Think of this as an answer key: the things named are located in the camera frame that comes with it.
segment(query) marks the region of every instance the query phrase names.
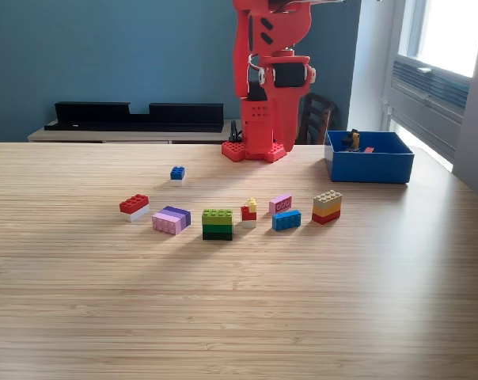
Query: blue lego brick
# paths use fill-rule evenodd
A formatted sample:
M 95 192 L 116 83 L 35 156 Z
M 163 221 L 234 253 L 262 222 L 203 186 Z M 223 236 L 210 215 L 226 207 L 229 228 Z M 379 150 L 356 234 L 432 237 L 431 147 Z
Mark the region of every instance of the blue lego brick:
M 184 167 L 174 166 L 172 172 L 170 172 L 171 180 L 182 180 L 184 178 Z
M 302 214 L 297 210 L 272 215 L 272 229 L 275 231 L 283 231 L 300 227 L 301 216 Z

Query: chair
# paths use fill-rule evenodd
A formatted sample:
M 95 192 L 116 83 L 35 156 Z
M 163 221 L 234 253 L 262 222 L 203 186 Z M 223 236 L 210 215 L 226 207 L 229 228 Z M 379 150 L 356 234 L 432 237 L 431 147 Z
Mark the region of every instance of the chair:
M 298 145 L 323 145 L 336 105 L 315 93 L 304 98 Z

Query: blue box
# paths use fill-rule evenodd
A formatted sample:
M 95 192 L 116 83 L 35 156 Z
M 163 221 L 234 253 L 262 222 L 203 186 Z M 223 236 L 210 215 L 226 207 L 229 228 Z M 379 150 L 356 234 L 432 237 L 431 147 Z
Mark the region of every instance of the blue box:
M 359 132 L 361 152 L 346 152 L 346 131 L 325 135 L 325 163 L 331 181 L 407 184 L 415 155 L 394 132 Z M 373 153 L 363 153 L 366 148 Z
M 184 178 L 184 167 L 177 167 L 174 166 L 174 169 L 172 172 L 170 172 L 170 179 L 171 180 L 176 180 L 176 181 L 181 181 Z
M 272 229 L 283 231 L 301 226 L 302 215 L 299 211 L 293 210 L 282 214 L 272 215 Z

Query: blue plastic bin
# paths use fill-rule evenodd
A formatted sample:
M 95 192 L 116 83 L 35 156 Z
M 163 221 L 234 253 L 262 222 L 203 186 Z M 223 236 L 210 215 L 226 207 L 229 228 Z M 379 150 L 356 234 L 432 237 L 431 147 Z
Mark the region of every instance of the blue plastic bin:
M 349 153 L 341 140 L 346 131 L 328 131 L 325 162 L 331 181 L 407 184 L 415 155 L 394 132 L 359 132 L 360 148 L 373 153 Z

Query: green lego brick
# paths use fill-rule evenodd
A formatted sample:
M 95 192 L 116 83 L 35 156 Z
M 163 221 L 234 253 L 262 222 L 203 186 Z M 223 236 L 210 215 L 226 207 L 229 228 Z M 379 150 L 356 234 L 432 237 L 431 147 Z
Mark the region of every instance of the green lego brick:
M 215 232 L 204 232 L 202 234 L 202 240 L 232 241 L 233 234 L 219 234 Z
M 232 210 L 204 210 L 202 213 L 202 224 L 212 226 L 233 225 Z
M 210 232 L 212 234 L 232 234 L 233 233 L 233 225 L 225 225 L 225 224 L 204 224 L 202 225 L 202 231 L 204 233 Z

